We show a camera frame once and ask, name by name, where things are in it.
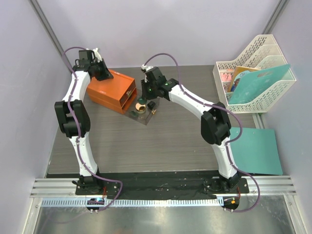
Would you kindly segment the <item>dark green round compact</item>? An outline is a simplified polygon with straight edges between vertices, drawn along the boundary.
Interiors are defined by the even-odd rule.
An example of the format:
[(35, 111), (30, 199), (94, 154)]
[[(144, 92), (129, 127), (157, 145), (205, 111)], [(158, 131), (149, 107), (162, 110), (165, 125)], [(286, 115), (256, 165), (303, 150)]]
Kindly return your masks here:
[(149, 108), (149, 110), (153, 110), (156, 106), (156, 103), (154, 101), (150, 101), (148, 104), (147, 104), (147, 107)]

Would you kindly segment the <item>green puff with strap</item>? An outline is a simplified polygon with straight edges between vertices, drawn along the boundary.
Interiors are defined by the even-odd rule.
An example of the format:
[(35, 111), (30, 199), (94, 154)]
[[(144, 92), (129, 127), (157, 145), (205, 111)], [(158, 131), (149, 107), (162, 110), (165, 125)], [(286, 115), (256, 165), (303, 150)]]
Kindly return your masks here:
[(142, 97), (140, 97), (137, 101), (139, 104), (145, 104), (147, 102), (147, 100)]

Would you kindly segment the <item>gold lid cream jar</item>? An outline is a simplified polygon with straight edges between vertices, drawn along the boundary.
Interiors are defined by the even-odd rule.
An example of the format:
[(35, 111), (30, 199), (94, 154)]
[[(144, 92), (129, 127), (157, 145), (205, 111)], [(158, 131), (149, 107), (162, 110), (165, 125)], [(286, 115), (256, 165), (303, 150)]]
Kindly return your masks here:
[(139, 102), (135, 104), (135, 110), (139, 114), (143, 114), (146, 111), (146, 105), (145, 104), (140, 104)]

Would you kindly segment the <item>clear drawer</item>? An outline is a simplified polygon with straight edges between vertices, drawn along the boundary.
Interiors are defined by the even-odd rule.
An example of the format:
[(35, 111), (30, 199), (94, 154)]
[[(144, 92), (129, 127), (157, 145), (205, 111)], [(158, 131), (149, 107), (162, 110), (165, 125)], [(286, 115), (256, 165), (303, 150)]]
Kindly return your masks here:
[[(143, 114), (139, 114), (135, 110), (135, 104), (138, 103), (138, 99), (141, 97), (142, 91), (140, 89), (137, 89), (133, 94), (130, 96), (130, 100), (126, 102), (125, 107), (123, 108), (123, 114), (137, 122), (140, 122), (144, 125), (147, 125), (150, 119), (156, 114), (156, 111), (159, 107), (159, 98), (148, 100), (145, 105), (146, 105), (146, 111)], [(147, 107), (147, 104), (150, 101), (154, 101), (156, 103), (156, 106), (153, 110), (149, 110)], [(135, 111), (137, 113), (137, 116), (133, 116), (131, 114), (132, 111)]]
[(131, 86), (126, 90), (126, 92), (125, 92), (125, 94), (124, 94), (124, 98), (125, 98), (126, 100), (128, 100), (135, 90), (136, 90), (136, 86), (135, 86), (135, 85), (131, 85)]

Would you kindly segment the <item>orange drawer organizer box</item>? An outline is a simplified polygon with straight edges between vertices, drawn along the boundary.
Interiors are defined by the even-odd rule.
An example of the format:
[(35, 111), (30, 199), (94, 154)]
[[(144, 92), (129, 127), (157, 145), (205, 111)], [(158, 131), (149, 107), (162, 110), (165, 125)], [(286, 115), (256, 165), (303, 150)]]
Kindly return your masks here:
[(124, 94), (131, 85), (136, 86), (136, 82), (132, 77), (111, 69), (109, 71), (113, 78), (103, 81), (93, 78), (87, 87), (87, 94), (91, 101), (123, 115), (123, 108), (130, 100), (126, 100)]

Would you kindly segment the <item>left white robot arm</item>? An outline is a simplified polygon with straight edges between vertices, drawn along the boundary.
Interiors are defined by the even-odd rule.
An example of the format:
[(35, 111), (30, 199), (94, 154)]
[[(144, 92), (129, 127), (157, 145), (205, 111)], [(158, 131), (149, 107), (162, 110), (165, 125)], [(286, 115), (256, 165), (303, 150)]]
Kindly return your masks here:
[(74, 147), (79, 165), (76, 185), (77, 195), (98, 195), (104, 190), (89, 141), (90, 117), (83, 100), (92, 80), (103, 81), (113, 78), (98, 48), (78, 48), (79, 58), (74, 66), (69, 65), (71, 82), (65, 97), (54, 104), (59, 128)]

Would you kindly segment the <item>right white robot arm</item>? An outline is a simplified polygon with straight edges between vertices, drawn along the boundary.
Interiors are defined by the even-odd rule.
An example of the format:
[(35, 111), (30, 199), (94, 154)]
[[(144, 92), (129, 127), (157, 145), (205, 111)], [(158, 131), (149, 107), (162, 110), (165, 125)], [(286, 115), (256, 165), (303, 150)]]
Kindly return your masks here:
[(142, 65), (141, 70), (145, 74), (141, 80), (142, 99), (164, 98), (194, 114), (200, 120), (202, 138), (212, 146), (217, 159), (220, 188), (216, 191), (230, 193), (236, 189), (240, 175), (230, 144), (226, 143), (230, 140), (231, 123), (226, 111), (220, 109), (224, 108), (223, 103), (191, 97), (177, 80), (167, 80), (158, 67)]

